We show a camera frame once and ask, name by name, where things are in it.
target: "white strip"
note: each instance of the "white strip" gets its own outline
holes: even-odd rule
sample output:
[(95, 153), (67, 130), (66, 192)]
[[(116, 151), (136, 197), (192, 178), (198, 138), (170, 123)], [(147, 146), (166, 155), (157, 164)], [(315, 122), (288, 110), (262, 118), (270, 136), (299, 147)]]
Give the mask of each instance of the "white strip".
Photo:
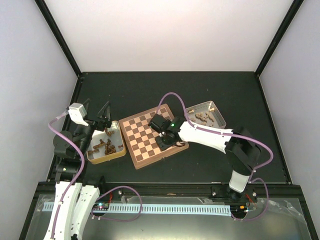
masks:
[[(52, 203), (44, 203), (42, 211), (51, 212), (50, 204)], [(139, 209), (140, 204), (111, 203), (108, 210), (95, 210), (93, 213), (137, 214)], [(231, 216), (228, 205), (143, 204), (141, 213)]]

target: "dark brown square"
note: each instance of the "dark brown square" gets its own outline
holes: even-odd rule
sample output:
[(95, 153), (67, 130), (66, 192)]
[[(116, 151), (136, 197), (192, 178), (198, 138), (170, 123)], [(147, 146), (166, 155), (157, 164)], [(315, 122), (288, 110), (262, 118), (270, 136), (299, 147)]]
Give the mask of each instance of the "dark brown square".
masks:
[(145, 147), (143, 147), (143, 148), (140, 149), (140, 152), (141, 152), (142, 154), (144, 154), (144, 153), (147, 152), (147, 149), (146, 149)]
[(139, 149), (139, 146), (138, 146), (138, 144), (136, 144), (136, 145), (133, 145), (133, 146), (132, 146), (132, 149), (133, 149), (133, 151), (135, 151), (135, 150), (138, 150), (138, 149)]
[(137, 139), (136, 139), (136, 142), (139, 144), (139, 143), (142, 143), (143, 141), (142, 141), (142, 138), (141, 137), (138, 137)]
[(148, 146), (148, 145), (150, 145), (150, 141), (149, 141), (149, 140), (145, 140), (145, 141), (143, 142), (143, 144), (144, 144), (145, 146)]
[(131, 135), (128, 138), (129, 138), (129, 141), (135, 140), (135, 135)]
[(142, 155), (138, 155), (138, 156), (136, 156), (135, 158), (136, 158), (136, 160), (137, 160), (138, 162), (144, 159), (144, 157), (143, 157)]
[(151, 144), (151, 147), (152, 147), (153, 149), (156, 149), (156, 148), (158, 147), (158, 144), (157, 144), (156, 142), (154, 142), (154, 143)]
[(148, 151), (149, 157), (152, 157), (153, 155), (155, 155), (155, 152), (153, 150)]

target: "wooden chessboard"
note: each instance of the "wooden chessboard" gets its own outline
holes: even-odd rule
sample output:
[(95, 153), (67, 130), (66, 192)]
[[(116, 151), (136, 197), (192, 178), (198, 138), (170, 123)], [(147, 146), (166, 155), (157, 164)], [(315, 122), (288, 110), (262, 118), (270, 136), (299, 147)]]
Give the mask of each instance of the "wooden chessboard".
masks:
[[(145, 167), (189, 147), (186, 142), (185, 146), (182, 147), (172, 146), (165, 151), (160, 150), (155, 140), (155, 137), (159, 134), (148, 126), (151, 118), (156, 114), (156, 110), (157, 108), (154, 107), (119, 121), (123, 137), (136, 169)], [(174, 119), (167, 104), (160, 106), (158, 114), (171, 121)]]

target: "robotic arm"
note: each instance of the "robotic arm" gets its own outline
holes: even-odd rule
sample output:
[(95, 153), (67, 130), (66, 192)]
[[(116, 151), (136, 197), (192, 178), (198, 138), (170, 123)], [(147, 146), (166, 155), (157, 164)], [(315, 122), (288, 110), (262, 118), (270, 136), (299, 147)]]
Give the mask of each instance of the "robotic arm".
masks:
[[(149, 126), (159, 133), (155, 141), (162, 151), (171, 146), (177, 146), (178, 142), (183, 141), (206, 145), (226, 154), (233, 169), (229, 182), (230, 197), (236, 201), (237, 196), (246, 188), (252, 168), (260, 156), (260, 149), (256, 144), (247, 140), (223, 135), (236, 133), (250, 137), (250, 133), (244, 128), (234, 131), (201, 125), (201, 129), (197, 129), (197, 124), (193, 124), (194, 126), (190, 125), (184, 117), (175, 117), (173, 121), (170, 121), (159, 114), (154, 115), (149, 122)], [(220, 132), (221, 135), (202, 129), (214, 130)]]

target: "purple cable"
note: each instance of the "purple cable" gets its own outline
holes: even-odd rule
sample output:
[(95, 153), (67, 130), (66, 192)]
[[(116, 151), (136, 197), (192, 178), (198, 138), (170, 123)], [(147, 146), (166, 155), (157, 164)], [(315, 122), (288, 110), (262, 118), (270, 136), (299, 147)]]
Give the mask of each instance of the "purple cable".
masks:
[[(111, 190), (107, 191), (106, 193), (104, 193), (103, 195), (101, 195), (100, 197), (97, 198), (97, 201), (102, 199), (104, 196), (108, 195), (109, 193), (113, 192), (114, 190), (117, 190), (117, 189), (130, 189), (131, 191), (133, 191), (139, 198), (139, 201), (140, 201), (140, 209), (139, 209), (139, 212), (137, 213), (137, 215), (131, 219), (127, 219), (127, 220), (121, 220), (121, 219), (116, 219), (116, 218), (109, 218), (109, 217), (97, 217), (97, 218), (100, 218), (100, 219), (104, 219), (104, 220), (111, 220), (111, 221), (115, 221), (115, 222), (121, 222), (121, 223), (128, 223), (128, 222), (132, 222), (133, 220), (136, 220), (140, 214), (141, 214), (141, 211), (142, 211), (142, 199), (141, 199), (141, 196), (140, 194), (135, 190), (133, 189), (132, 187), (129, 187), (129, 186), (117, 186), (115, 188), (112, 188)], [(94, 219), (96, 216), (94, 215), (93, 213), (93, 210), (91, 211), (90, 213), (92, 215), (92, 218)]]
[[(74, 176), (74, 178), (71, 180), (71, 182), (66, 187), (66, 189), (63, 192), (63, 194), (61, 195), (60, 202), (63, 202), (64, 197), (65, 197), (66, 193), (68, 192), (69, 188), (76, 182), (77, 178), (80, 176), (80, 174), (83, 171), (84, 166), (85, 166), (85, 157), (84, 157), (83, 153), (81, 152), (81, 150), (77, 147), (77, 145), (74, 144), (69, 138), (67, 138), (66, 136), (64, 136), (63, 134), (61, 134), (60, 132), (58, 132), (57, 130), (55, 130), (52, 127), (52, 124), (54, 122), (58, 121), (59, 119), (61, 119), (62, 117), (66, 116), (66, 115), (68, 115), (68, 111), (63, 112), (61, 115), (57, 116), (55, 119), (53, 119), (51, 122), (49, 122), (48, 127), (52, 132), (54, 132), (60, 138), (62, 138), (66, 142), (68, 142), (78, 152), (78, 154), (79, 154), (79, 156), (81, 158), (81, 166), (80, 166), (79, 171), (77, 172), (77, 174)], [(104, 197), (108, 193), (114, 191), (115, 189), (119, 189), (119, 188), (130, 189), (130, 190), (134, 191), (135, 194), (137, 194), (137, 196), (139, 197), (139, 200), (140, 200), (140, 211), (139, 211), (139, 213), (134, 218), (129, 219), (129, 220), (119, 220), (119, 219), (113, 219), (113, 218), (103, 218), (103, 219), (112, 220), (112, 221), (118, 221), (118, 222), (130, 222), (130, 221), (133, 221), (133, 220), (135, 220), (135, 219), (137, 219), (139, 217), (139, 215), (141, 213), (141, 210), (142, 210), (142, 199), (141, 199), (139, 193), (136, 190), (134, 190), (133, 188), (131, 188), (129, 186), (118, 186), (118, 187), (115, 187), (115, 188), (111, 189), (110, 191), (106, 192), (102, 196), (98, 197), (97, 200), (101, 199), (102, 197)], [(55, 237), (55, 231), (56, 231), (56, 225), (57, 225), (57, 220), (58, 220), (60, 207), (61, 207), (61, 205), (59, 204), (58, 207), (56, 208), (56, 212), (55, 212), (55, 215), (54, 215), (53, 224), (52, 224), (52, 231), (51, 231), (51, 238), (52, 239)]]
[(262, 182), (263, 185), (264, 185), (265, 194), (266, 194), (265, 208), (263, 209), (263, 211), (262, 211), (258, 216), (255, 216), (255, 217), (249, 218), (249, 219), (236, 218), (236, 217), (231, 213), (231, 217), (232, 217), (234, 220), (238, 220), (238, 221), (241, 221), (241, 222), (250, 222), (250, 221), (258, 220), (258, 219), (261, 218), (261, 217), (266, 213), (266, 211), (268, 210), (268, 205), (269, 205), (269, 192), (268, 192), (267, 185), (266, 185), (266, 183), (265, 183), (260, 177), (257, 177), (257, 178), (255, 178), (255, 179), (253, 179), (251, 182), (254, 183), (255, 181), (260, 181), (260, 182)]
[[(195, 125), (190, 121), (190, 119), (189, 119), (189, 117), (188, 117), (188, 114), (187, 114), (187, 110), (186, 110), (186, 106), (185, 106), (184, 101), (183, 101), (182, 98), (181, 98), (178, 94), (176, 94), (175, 92), (168, 92), (167, 94), (165, 94), (165, 95), (161, 98), (160, 103), (159, 103), (159, 105), (158, 105), (155, 113), (158, 113), (162, 102), (163, 102), (164, 99), (165, 99), (167, 96), (169, 96), (169, 95), (174, 95), (174, 96), (176, 96), (176, 97), (180, 100), (180, 103), (181, 103), (182, 108), (183, 108), (183, 113), (184, 113), (185, 119), (187, 120), (187, 122), (188, 122), (192, 127), (194, 127)], [(208, 132), (208, 133), (213, 133), (213, 134), (222, 135), (222, 136), (229, 136), (229, 137), (235, 137), (235, 138), (238, 138), (238, 139), (248, 140), (248, 141), (253, 142), (253, 143), (257, 144), (257, 145), (260, 145), (261, 147), (263, 147), (264, 149), (266, 149), (266, 150), (269, 152), (269, 154), (270, 154), (270, 158), (269, 158), (267, 161), (265, 161), (265, 162), (263, 162), (263, 163), (255, 166), (255, 167), (252, 169), (252, 173), (251, 173), (251, 175), (250, 175), (250, 177), (249, 177), (249, 180), (248, 180), (249, 182), (250, 182), (253, 174), (256, 172), (257, 169), (259, 169), (259, 168), (261, 168), (261, 167), (263, 167), (263, 166), (271, 163), (271, 161), (272, 161), (273, 158), (274, 158), (274, 153), (272, 152), (272, 150), (271, 150), (267, 145), (265, 145), (263, 142), (260, 142), (260, 141), (258, 141), (258, 140), (256, 140), (256, 139), (253, 139), (253, 138), (251, 138), (251, 137), (242, 136), (242, 135), (233, 134), (233, 133), (221, 133), (221, 132), (219, 132), (219, 131), (214, 131), (214, 130), (205, 129), (205, 128), (202, 128), (202, 127), (200, 127), (200, 126), (197, 126), (196, 129), (199, 129), (199, 130), (202, 130), (202, 131), (205, 131), (205, 132)]]

